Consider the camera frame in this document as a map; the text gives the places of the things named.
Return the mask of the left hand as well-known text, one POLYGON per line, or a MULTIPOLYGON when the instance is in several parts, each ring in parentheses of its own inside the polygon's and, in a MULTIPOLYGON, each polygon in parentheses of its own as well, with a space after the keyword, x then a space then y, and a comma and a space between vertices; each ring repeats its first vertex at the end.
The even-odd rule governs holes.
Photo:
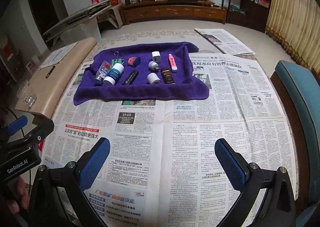
POLYGON ((13 195, 12 200, 7 201, 7 206, 10 212, 15 215, 19 213, 20 209, 29 209, 29 195, 26 189, 25 181, 21 176, 9 183, 9 190, 13 195))

